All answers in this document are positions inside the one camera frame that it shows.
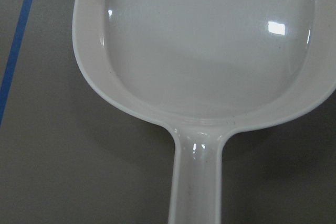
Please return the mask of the beige plastic dustpan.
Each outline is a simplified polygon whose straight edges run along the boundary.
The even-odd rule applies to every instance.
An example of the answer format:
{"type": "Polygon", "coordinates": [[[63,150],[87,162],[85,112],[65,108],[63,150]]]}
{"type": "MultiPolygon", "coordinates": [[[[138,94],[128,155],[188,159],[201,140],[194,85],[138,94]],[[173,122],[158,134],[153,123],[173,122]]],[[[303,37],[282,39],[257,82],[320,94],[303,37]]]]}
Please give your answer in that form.
{"type": "Polygon", "coordinates": [[[168,223],[220,223],[228,139],[335,90],[335,0],[75,0],[73,11],[87,83],[174,140],[168,223]]]}

